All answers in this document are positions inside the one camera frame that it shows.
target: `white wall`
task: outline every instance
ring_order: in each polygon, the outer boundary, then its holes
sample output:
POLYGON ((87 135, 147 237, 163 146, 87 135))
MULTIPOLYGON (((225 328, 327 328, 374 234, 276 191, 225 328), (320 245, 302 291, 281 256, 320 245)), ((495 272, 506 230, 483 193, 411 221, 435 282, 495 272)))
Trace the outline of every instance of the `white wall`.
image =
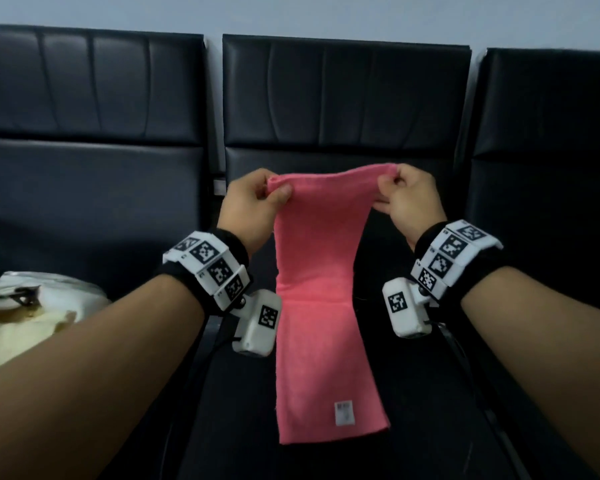
POLYGON ((0 0, 0 23, 206 35, 219 147, 223 33, 600 49, 600 0, 0 0))

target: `row of seats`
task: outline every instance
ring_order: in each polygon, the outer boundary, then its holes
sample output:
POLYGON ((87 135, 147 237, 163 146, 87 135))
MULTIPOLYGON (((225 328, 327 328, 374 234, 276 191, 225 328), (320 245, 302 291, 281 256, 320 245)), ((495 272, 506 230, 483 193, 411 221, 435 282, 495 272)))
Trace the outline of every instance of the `row of seats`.
MULTIPOLYGON (((262 166, 416 165, 436 177, 449 217, 497 235, 514 265, 600 307, 600 256, 584 255, 600 242, 599 52, 488 49, 460 149, 468 47, 224 36, 223 57, 229 182, 262 166)), ((201 36, 0 27, 0 268, 71 274, 117 298, 206 225, 203 67, 201 36)), ((186 387, 174 389, 191 407, 174 423, 165 475, 519 476, 444 339, 392 334, 381 287, 412 264, 388 218, 372 212, 353 300, 389 432, 281 447, 274 355, 229 347, 203 380, 180 371, 186 387)), ((274 288, 273 240, 251 272, 256 287, 274 288)), ((235 325, 225 318, 219 340, 235 325)), ((461 341, 533 478, 595 478, 471 327, 461 341)), ((162 450, 168 429, 157 415, 147 452, 162 450)))

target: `black wire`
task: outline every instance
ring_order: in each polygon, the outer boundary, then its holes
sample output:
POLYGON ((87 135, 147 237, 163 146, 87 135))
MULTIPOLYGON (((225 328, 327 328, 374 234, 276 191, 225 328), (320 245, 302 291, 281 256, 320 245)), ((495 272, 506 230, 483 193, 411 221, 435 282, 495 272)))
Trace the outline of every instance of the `black wire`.
MULTIPOLYGON (((233 342, 238 342, 238 341, 240 341, 240 338, 232 337, 230 339, 225 339, 225 340, 221 341, 220 343, 216 344, 211 349, 211 352, 209 352, 209 354, 200 363, 200 365, 195 370, 193 375, 190 377, 189 384, 195 384, 200 373, 207 372, 209 366, 211 365, 211 360, 213 359, 213 356, 215 355, 215 353, 218 352, 218 350, 220 350, 222 347, 224 347, 227 344, 231 344, 233 342)), ((182 411, 182 409, 184 408, 184 405, 186 405, 186 404, 187 403, 184 402, 181 398, 180 404, 176 408, 175 413, 171 416, 171 422, 169 423, 169 430, 167 432, 167 437, 164 440, 164 448, 162 449, 162 457, 160 459, 160 473, 158 475, 159 480, 162 480, 162 474, 164 473, 164 464, 165 464, 165 460, 167 458, 167 452, 169 450, 169 440, 171 439, 171 432, 173 431, 173 425, 176 423, 176 419, 178 418, 178 416, 180 416, 180 412, 182 411)))

